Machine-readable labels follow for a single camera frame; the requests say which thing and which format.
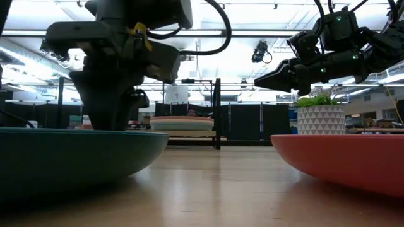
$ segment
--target potted plant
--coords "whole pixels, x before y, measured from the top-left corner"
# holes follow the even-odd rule
[[[297,100],[299,134],[345,133],[343,106],[339,105],[335,97],[332,97],[332,91],[333,87],[329,91],[320,89],[314,97],[303,97]]]

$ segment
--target wooden table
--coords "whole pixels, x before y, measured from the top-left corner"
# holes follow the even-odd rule
[[[270,147],[176,147],[117,183],[49,200],[2,206],[0,226],[404,225],[403,199],[308,177]]]

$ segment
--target bowl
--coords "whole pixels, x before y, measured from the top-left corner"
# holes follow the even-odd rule
[[[0,128],[0,201],[131,175],[155,161],[168,139],[153,132]]]
[[[154,131],[211,131],[215,122],[206,117],[152,117]]]
[[[277,153],[320,179],[404,197],[404,135],[275,135]]]

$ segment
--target pipe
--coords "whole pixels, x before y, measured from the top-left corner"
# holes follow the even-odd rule
[[[25,57],[27,59],[32,60],[34,63],[40,62],[41,65],[53,69],[55,71],[55,73],[59,73],[62,76],[67,77],[70,73],[70,70],[65,69],[65,68],[61,67],[59,64],[56,64],[56,63],[46,59],[45,57],[39,56],[38,54],[35,54],[34,52],[27,50],[27,49],[13,43],[12,41],[8,40],[7,38],[2,38],[0,40],[0,47],[14,53],[16,58],[19,60],[21,60],[21,57]]]

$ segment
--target yellow tag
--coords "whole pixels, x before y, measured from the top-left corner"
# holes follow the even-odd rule
[[[145,46],[149,51],[153,50],[153,46],[151,45],[151,43],[149,42],[149,40],[147,39],[147,27],[146,25],[138,22],[135,26],[134,26],[134,30],[130,30],[129,33],[131,35],[135,35],[136,34],[136,30],[139,30],[141,32],[143,32],[143,40],[145,41]]]

